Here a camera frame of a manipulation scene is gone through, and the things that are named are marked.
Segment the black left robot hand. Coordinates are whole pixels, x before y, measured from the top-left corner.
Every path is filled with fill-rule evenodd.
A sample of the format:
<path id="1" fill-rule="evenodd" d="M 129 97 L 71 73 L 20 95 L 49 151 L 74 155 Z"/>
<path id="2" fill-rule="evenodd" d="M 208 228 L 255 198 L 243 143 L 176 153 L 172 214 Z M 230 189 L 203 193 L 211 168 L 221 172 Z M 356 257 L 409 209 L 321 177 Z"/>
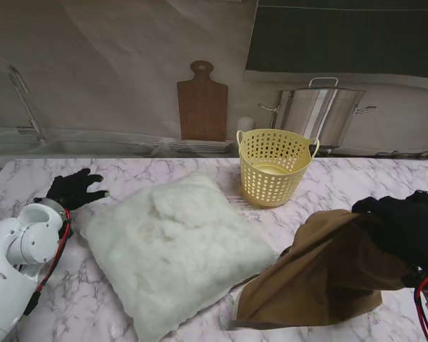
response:
<path id="1" fill-rule="evenodd" d="M 46 198 L 59 203 L 64 209 L 76 210 L 85 204 L 95 202 L 109 196 L 109 191 L 98 190 L 88 192 L 88 188 L 96 182 L 102 182 L 103 177 L 91 174 L 84 168 L 68 176 L 57 176 L 49 188 Z"/>

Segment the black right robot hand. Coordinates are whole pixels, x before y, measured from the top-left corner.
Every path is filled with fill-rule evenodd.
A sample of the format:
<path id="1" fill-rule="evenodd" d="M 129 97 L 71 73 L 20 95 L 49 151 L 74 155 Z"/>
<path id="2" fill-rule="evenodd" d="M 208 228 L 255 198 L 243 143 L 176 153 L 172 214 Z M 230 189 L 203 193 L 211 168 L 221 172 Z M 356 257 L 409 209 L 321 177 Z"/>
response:
<path id="1" fill-rule="evenodd" d="M 428 192 L 417 190 L 405 199 L 367 197 L 356 202 L 352 212 L 383 223 L 369 231 L 381 250 L 428 272 Z"/>

